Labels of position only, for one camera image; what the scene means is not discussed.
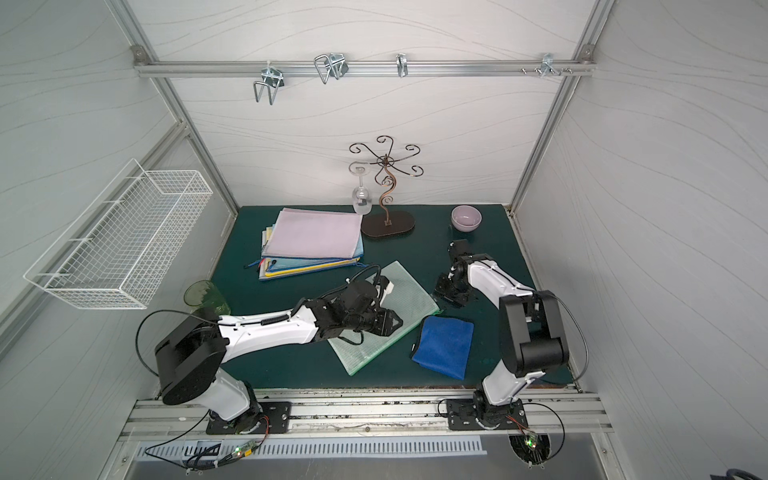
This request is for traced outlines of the green mesh document bag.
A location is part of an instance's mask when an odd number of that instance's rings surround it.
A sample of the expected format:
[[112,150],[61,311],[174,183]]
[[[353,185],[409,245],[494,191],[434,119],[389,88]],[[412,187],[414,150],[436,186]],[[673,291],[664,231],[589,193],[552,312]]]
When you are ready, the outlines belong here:
[[423,318],[436,314],[437,304],[410,273],[394,261],[382,269],[382,276],[393,285],[386,293],[381,305],[396,313],[403,324],[387,337],[365,333],[361,345],[350,345],[340,339],[329,341],[342,366],[349,376],[354,376],[370,362],[413,331]]

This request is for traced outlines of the blue microfibre cloth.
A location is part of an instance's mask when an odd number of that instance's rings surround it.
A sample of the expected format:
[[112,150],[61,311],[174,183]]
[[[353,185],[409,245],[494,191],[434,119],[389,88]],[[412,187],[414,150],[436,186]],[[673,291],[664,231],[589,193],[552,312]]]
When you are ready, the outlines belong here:
[[421,324],[411,360],[419,366],[451,377],[465,378],[474,324],[458,318],[428,316]]

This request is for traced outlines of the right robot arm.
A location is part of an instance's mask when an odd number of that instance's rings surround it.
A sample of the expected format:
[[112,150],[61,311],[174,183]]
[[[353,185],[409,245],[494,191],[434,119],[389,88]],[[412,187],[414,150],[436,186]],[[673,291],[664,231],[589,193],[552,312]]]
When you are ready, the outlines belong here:
[[495,430],[527,426],[522,393],[550,371],[568,364],[570,350],[557,295],[535,290],[503,271],[466,240],[449,244],[451,267],[439,275],[434,293],[462,308],[477,294],[498,311],[500,360],[470,401],[447,407],[457,428]]

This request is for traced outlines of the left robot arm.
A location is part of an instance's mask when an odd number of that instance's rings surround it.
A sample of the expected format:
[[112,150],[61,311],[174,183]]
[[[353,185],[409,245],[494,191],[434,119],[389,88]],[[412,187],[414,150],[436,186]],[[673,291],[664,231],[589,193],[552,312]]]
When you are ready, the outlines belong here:
[[154,349],[161,401],[169,406],[198,404],[229,432],[249,433],[266,423],[253,388],[223,369],[249,353],[284,345],[340,338],[346,331],[389,337],[403,320],[384,307],[393,283],[380,273],[355,276],[289,309],[264,314],[218,316],[210,308],[185,316]]

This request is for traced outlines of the pink mesh document bag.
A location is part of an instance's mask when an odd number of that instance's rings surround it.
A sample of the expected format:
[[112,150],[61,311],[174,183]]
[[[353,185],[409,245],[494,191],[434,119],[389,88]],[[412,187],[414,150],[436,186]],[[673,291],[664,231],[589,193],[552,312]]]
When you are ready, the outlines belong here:
[[262,255],[350,259],[357,251],[362,220],[356,213],[283,208]]

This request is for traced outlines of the pink ceramic bowl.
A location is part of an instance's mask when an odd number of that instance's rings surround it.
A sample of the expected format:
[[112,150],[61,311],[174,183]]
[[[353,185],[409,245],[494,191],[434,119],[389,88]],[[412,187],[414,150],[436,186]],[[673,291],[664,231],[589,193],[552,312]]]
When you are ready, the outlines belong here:
[[459,232],[469,233],[476,230],[482,223],[481,212],[470,205],[458,205],[451,211],[451,224]]

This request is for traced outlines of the metal scroll glass rack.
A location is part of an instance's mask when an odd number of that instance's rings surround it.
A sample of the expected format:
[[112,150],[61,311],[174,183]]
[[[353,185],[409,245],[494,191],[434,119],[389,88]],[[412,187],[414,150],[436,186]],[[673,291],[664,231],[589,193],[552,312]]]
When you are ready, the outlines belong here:
[[382,213],[364,215],[361,233],[367,238],[383,239],[407,234],[415,228],[415,218],[412,214],[401,210],[392,211],[390,205],[394,201],[393,192],[398,184],[397,173],[401,176],[419,178],[424,174],[424,169],[417,164],[412,165],[409,170],[403,170],[398,166],[399,163],[410,160],[421,153],[421,148],[418,145],[406,144],[404,146],[406,155],[395,158],[393,156],[395,141],[391,136],[379,135],[376,142],[387,146],[385,153],[376,153],[364,142],[355,142],[349,146],[349,151],[352,154],[358,155],[367,151],[374,158],[373,161],[353,161],[349,165],[349,170],[353,174],[365,174],[371,167],[378,168],[374,175],[374,181],[384,188],[378,198],[378,205],[382,209]]

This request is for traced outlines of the wine glass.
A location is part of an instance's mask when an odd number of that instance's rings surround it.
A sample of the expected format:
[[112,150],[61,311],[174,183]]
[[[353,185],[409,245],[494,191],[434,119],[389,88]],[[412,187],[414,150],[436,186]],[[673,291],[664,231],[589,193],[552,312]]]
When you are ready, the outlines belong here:
[[367,215],[372,210],[372,199],[370,192],[365,187],[364,178],[367,175],[369,167],[363,162],[352,162],[349,165],[350,173],[357,178],[358,184],[352,191],[352,205],[354,211],[359,215]]

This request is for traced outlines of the green plastic cup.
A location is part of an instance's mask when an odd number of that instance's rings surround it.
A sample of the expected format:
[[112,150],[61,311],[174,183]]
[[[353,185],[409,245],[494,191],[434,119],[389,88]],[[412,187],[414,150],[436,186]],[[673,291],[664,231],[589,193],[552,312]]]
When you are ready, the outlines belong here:
[[231,314],[224,295],[210,280],[199,280],[191,284],[183,295],[183,301],[193,310],[211,308],[217,315]]

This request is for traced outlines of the metal hook clip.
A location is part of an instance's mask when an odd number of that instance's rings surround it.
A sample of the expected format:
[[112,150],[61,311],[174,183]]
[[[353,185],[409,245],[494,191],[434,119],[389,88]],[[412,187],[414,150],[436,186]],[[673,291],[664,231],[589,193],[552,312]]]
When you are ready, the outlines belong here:
[[270,62],[261,71],[261,79],[253,83],[254,99],[257,103],[266,99],[273,105],[279,90],[285,85],[284,74],[275,68]]
[[323,84],[333,78],[339,80],[349,71],[345,55],[342,53],[321,54],[314,58],[313,65]]
[[536,75],[539,78],[546,78],[569,76],[573,70],[570,67],[558,67],[554,57],[547,53],[542,57],[538,66],[532,69],[521,68],[520,72],[525,76]]
[[399,78],[405,78],[408,76],[408,61],[407,57],[403,53],[398,53],[395,57],[396,69]]

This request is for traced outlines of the white vent strip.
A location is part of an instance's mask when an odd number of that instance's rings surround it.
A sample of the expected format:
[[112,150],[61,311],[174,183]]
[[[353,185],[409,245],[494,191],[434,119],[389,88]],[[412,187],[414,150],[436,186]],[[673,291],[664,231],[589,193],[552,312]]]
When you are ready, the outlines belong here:
[[[138,461],[163,458],[181,463],[196,455],[202,462],[220,460],[238,448],[234,440],[175,441],[152,448],[148,442],[139,447]],[[248,455],[248,460],[269,459],[345,459],[345,458],[439,458],[485,456],[486,449],[478,435],[424,437],[355,437],[355,438],[271,438]]]

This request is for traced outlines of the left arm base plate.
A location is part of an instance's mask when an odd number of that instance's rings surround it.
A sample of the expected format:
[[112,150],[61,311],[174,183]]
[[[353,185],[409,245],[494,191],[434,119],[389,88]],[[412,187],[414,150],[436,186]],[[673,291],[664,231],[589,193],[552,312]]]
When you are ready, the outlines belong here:
[[209,435],[283,434],[288,430],[292,403],[267,401],[252,406],[233,420],[223,420],[216,413],[206,426]]

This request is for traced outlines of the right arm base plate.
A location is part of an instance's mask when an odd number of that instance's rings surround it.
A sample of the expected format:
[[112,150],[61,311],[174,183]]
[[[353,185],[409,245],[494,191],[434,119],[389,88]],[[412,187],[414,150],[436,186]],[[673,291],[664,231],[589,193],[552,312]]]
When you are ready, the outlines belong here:
[[480,396],[451,399],[446,402],[448,428],[451,431],[523,431],[529,429],[523,402],[518,399],[495,406]]

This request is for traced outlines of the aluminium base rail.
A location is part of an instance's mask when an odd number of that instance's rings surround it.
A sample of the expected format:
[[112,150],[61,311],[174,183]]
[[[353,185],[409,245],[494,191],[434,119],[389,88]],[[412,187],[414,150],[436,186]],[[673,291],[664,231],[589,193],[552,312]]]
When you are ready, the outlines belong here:
[[[470,399],[467,389],[273,389],[258,390],[259,402],[291,402],[289,437],[502,435],[520,431],[451,431],[446,402]],[[612,433],[600,397],[574,390],[534,389],[521,396],[528,426],[537,433]],[[170,439],[185,432],[189,439],[209,438],[198,420],[207,409],[197,404],[167,406],[159,400],[138,401],[119,438],[124,441]]]

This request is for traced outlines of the aluminium cross rail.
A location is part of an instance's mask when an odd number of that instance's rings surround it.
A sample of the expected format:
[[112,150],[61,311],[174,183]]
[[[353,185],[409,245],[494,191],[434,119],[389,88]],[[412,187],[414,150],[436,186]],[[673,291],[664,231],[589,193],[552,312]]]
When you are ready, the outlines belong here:
[[[521,68],[532,69],[541,59],[524,60],[415,60],[407,57],[408,78],[440,77],[516,77],[525,76]],[[134,70],[144,78],[253,78],[261,76],[267,61],[158,61],[136,65]],[[318,73],[309,61],[272,61],[281,70],[284,78],[313,78]],[[347,60],[349,78],[399,78],[396,59]],[[590,76],[597,70],[594,62],[555,60],[558,67],[570,67],[569,76]]]

